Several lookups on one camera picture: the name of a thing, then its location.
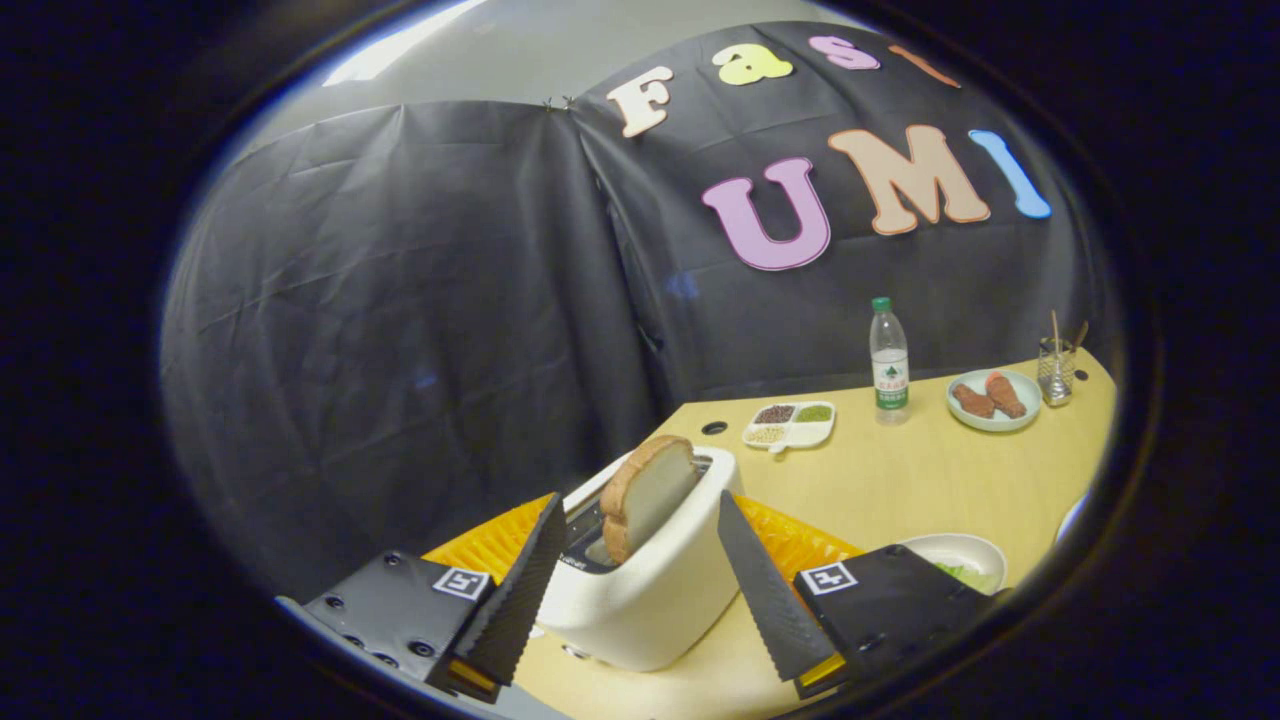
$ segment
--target glass cup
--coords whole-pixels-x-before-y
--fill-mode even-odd
[[[1075,346],[1060,340],[1057,347],[1053,338],[1042,337],[1039,343],[1039,364],[1036,366],[1036,382],[1050,407],[1066,405],[1071,401],[1071,387],[1075,380]]]

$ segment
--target toaster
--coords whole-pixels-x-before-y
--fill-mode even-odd
[[[538,612],[566,650],[635,673],[682,656],[737,594],[717,534],[722,491],[742,493],[732,452],[694,446],[698,482],[667,521],[616,564],[604,548],[600,495],[630,454],[564,498],[568,533]]]

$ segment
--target water bottle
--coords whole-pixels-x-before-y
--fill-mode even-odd
[[[872,378],[876,383],[876,421],[901,425],[906,421],[909,373],[906,334],[893,315],[888,297],[872,300]]]

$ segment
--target colorful letter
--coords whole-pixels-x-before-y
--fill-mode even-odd
[[[667,119],[666,110],[654,110],[650,105],[666,105],[671,101],[667,86],[658,81],[673,77],[676,77],[676,73],[671,72],[671,68],[659,65],[630,82],[614,87],[612,92],[605,95],[608,100],[617,102],[618,109],[622,110],[622,119],[626,120],[626,126],[622,128],[622,137],[635,137]]]
[[[1014,195],[1016,196],[1014,205],[1019,213],[1028,218],[1047,218],[1053,214],[1053,209],[1041,197],[1039,192],[1036,192],[1032,179],[1027,177],[1027,172],[1014,159],[1014,154],[1009,151],[1005,138],[987,129],[972,129],[969,131],[969,138],[989,152],[991,159],[1000,165],[1000,172],[1005,173],[1005,179],[1014,188]]]
[[[846,70],[874,70],[879,67],[879,60],[854,47],[852,42],[833,35],[810,37],[809,47]]]
[[[890,53],[896,53],[896,54],[899,54],[899,55],[901,55],[901,56],[906,58],[906,59],[908,59],[908,60],[910,60],[910,61],[911,61],[911,64],[914,64],[914,65],[915,65],[916,68],[920,68],[922,70],[924,70],[924,72],[929,73],[929,76],[932,76],[932,77],[933,77],[933,79],[936,79],[936,81],[938,81],[938,82],[942,82],[942,83],[946,83],[946,85],[950,85],[951,87],[960,87],[960,83],[959,83],[959,82],[956,82],[956,81],[954,81],[954,79],[948,78],[947,76],[945,76],[945,74],[940,73],[938,70],[933,69],[933,65],[928,64],[928,63],[927,63],[927,61],[924,60],[924,58],[920,58],[919,55],[915,55],[914,53],[910,53],[910,51],[908,51],[908,50],[906,50],[905,47],[902,47],[902,46],[900,46],[900,45],[890,45],[890,46],[888,46],[888,51],[890,51]]]
[[[902,206],[897,193],[910,200],[931,223],[938,222],[938,191],[946,196],[945,211],[957,223],[975,223],[991,217],[991,208],[978,197],[947,138],[931,126],[906,128],[908,160],[881,138],[864,129],[837,132],[827,145],[849,155],[863,174],[863,182],[876,202],[872,228],[881,234],[915,229],[916,218]]]
[[[728,242],[744,263],[760,270],[786,270],[812,263],[827,250],[831,223],[809,182],[812,169],[813,163],[808,158],[787,158],[764,169],[764,177],[786,191],[791,208],[800,218],[800,232],[782,242],[764,232],[760,215],[748,197],[750,179],[727,179],[703,193],[703,204],[719,214]]]
[[[780,60],[763,45],[731,45],[714,56],[712,63],[721,67],[721,81],[730,85],[751,85],[767,77],[791,74],[791,63]]]

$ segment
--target white plate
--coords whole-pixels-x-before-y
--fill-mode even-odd
[[[968,570],[995,575],[1000,578],[996,589],[1005,587],[1007,562],[1005,553],[991,542],[978,536],[963,533],[940,533],[936,536],[920,536],[901,541],[908,550],[928,560],[929,562],[942,562],[943,565],[961,565]]]
[[[1057,527],[1057,536],[1053,538],[1053,542],[1059,542],[1062,539],[1062,536],[1066,533],[1066,529],[1071,527],[1071,523],[1075,521],[1075,516],[1080,514],[1080,506],[1084,505],[1084,501],[1088,500],[1088,497],[1089,493],[1084,493],[1084,497],[1076,500],[1075,505],[1073,505],[1071,509],[1066,511],[1066,516],[1062,518],[1062,524]]]
[[[1037,415],[1039,415],[1041,393],[1039,386],[1036,384],[1036,380],[1021,373],[1014,373],[1012,370],[1000,372],[1000,374],[1009,378],[1009,383],[1014,386],[1014,392],[1018,393],[1018,401],[1027,406],[1027,414],[1018,419],[1010,419],[1009,415],[1005,415],[1000,410],[996,410],[996,414],[989,419],[970,415],[960,407],[960,401],[951,395],[951,392],[960,383],[969,386],[969,389],[977,392],[978,395],[987,395],[987,377],[993,372],[995,370],[974,370],[951,380],[951,384],[947,386],[947,407],[951,409],[951,414],[955,415],[961,423],[979,430],[987,430],[988,433],[1007,433],[1027,427],[1036,419]]]
[[[760,413],[773,407],[774,405],[788,405],[795,410],[791,411],[791,419],[786,423],[755,423],[754,420],[759,418]],[[796,418],[805,407],[813,406],[831,407],[831,419],[822,421],[808,421],[797,423]],[[831,428],[836,425],[836,406],[829,402],[771,402],[755,411],[751,415],[751,423],[748,423],[746,428],[742,429],[742,442],[750,447],[771,448],[773,451],[786,448],[786,447],[814,447],[822,445],[829,436]],[[780,428],[782,436],[773,442],[753,442],[748,439],[751,433],[763,428]]]

